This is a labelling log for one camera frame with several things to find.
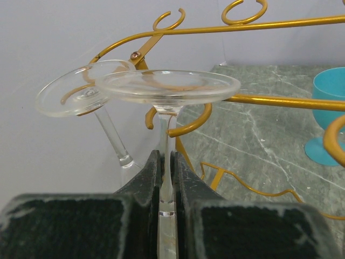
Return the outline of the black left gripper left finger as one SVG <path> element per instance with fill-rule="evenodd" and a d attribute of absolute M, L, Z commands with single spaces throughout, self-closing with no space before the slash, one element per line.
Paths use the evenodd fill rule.
<path fill-rule="evenodd" d="M 157 258 L 161 161 L 115 193 L 22 194 L 1 211 L 1 258 Z"/>

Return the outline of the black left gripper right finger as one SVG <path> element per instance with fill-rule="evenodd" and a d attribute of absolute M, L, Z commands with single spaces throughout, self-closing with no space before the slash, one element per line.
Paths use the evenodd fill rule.
<path fill-rule="evenodd" d="M 323 216 L 306 204 L 230 201 L 174 157 L 178 258 L 336 258 Z"/>

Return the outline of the clear wine glass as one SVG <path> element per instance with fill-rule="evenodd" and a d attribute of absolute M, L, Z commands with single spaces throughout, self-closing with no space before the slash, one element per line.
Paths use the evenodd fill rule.
<path fill-rule="evenodd" d="M 125 148 L 105 104 L 109 98 L 95 86 L 95 80 L 115 72 L 135 70 L 124 60 L 104 60 L 77 68 L 47 84 L 36 96 L 36 109 L 49 117 L 83 116 L 94 113 L 110 141 L 120 164 L 120 187 L 143 167 Z"/>
<path fill-rule="evenodd" d="M 184 106 L 228 99 L 239 91 L 241 83 L 211 72 L 135 70 L 107 74 L 95 84 L 109 98 L 151 104 L 158 113 L 164 176 L 160 188 L 157 257 L 176 258 L 176 202 L 170 166 L 175 141 L 168 136 L 168 130 L 176 127 L 177 116 Z"/>

